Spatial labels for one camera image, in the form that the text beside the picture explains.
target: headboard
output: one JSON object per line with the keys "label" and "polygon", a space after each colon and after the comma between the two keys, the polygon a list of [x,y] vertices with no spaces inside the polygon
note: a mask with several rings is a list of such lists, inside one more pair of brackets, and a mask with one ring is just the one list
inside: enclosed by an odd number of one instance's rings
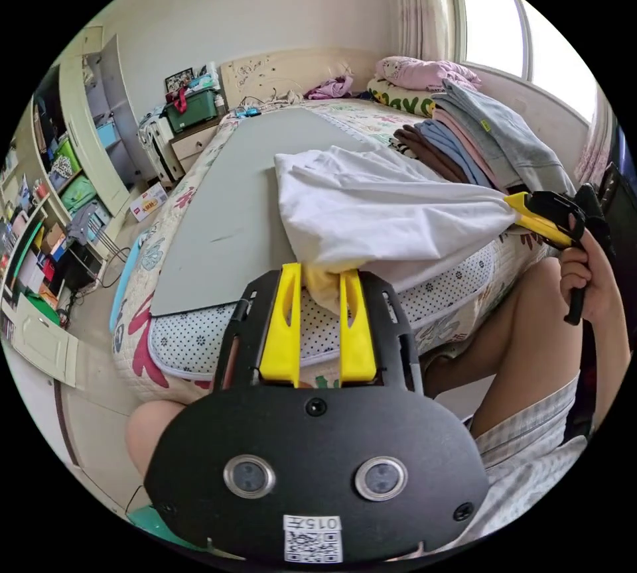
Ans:
{"label": "headboard", "polygon": [[376,62],[383,57],[378,52],[338,47],[273,51],[223,63],[221,80],[228,109],[239,106],[247,96],[266,100],[289,90],[305,94],[343,74],[354,77],[354,92],[362,92],[374,77]]}

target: pink pillow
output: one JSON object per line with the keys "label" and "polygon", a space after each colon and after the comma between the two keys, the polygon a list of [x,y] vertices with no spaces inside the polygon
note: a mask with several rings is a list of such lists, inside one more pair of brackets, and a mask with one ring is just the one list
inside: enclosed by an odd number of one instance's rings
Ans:
{"label": "pink pillow", "polygon": [[480,78],[471,69],[448,60],[388,56],[376,63],[376,73],[397,87],[414,91],[444,91],[445,78],[472,91],[480,85]]}

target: pillow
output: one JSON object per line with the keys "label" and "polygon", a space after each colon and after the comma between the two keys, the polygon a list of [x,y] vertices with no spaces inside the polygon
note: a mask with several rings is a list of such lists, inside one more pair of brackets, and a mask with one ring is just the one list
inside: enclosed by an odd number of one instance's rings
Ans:
{"label": "pillow", "polygon": [[376,63],[376,74],[397,87],[431,93],[444,91],[445,78],[472,91],[477,91],[480,85],[480,78],[471,69],[446,60],[388,56]]}
{"label": "pillow", "polygon": [[428,91],[401,89],[379,76],[369,81],[367,90],[377,102],[385,106],[420,117],[431,117],[433,114],[435,103],[431,99],[432,94]]}

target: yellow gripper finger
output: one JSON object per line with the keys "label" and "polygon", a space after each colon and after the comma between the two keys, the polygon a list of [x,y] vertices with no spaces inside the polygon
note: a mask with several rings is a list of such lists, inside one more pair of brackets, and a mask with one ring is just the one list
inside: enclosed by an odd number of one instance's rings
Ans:
{"label": "yellow gripper finger", "polygon": [[532,230],[534,233],[550,239],[554,244],[568,248],[573,244],[573,240],[566,234],[564,234],[557,224],[545,219],[541,215],[536,215],[526,208],[526,196],[528,193],[516,193],[515,195],[509,195],[504,198],[504,201],[513,210],[517,210],[522,217],[516,222],[516,224]]}
{"label": "yellow gripper finger", "polygon": [[301,264],[281,271],[259,371],[265,381],[299,386],[301,375]]}
{"label": "yellow gripper finger", "polygon": [[370,383],[374,378],[376,359],[363,288],[358,271],[349,270],[340,275],[340,385]]}

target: pink clothing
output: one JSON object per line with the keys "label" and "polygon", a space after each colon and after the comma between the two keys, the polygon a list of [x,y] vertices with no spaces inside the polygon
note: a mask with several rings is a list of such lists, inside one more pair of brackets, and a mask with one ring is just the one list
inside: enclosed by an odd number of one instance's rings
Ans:
{"label": "pink clothing", "polygon": [[397,87],[430,93],[444,91],[445,78],[472,91],[480,85],[480,78],[471,69],[447,60],[388,56],[376,63],[376,73]]}
{"label": "pink clothing", "polygon": [[479,169],[488,177],[491,183],[502,193],[506,193],[505,190],[498,184],[496,176],[489,165],[484,161],[484,158],[478,152],[477,144],[475,140],[454,120],[454,118],[447,113],[444,109],[434,107],[433,119],[441,122],[449,129],[459,140],[460,144],[464,147],[465,151],[473,158],[473,161],[478,165]]}
{"label": "pink clothing", "polygon": [[351,96],[352,76],[340,76],[338,78],[330,78],[322,82],[318,87],[314,87],[305,94],[309,100],[328,100],[333,97]]}

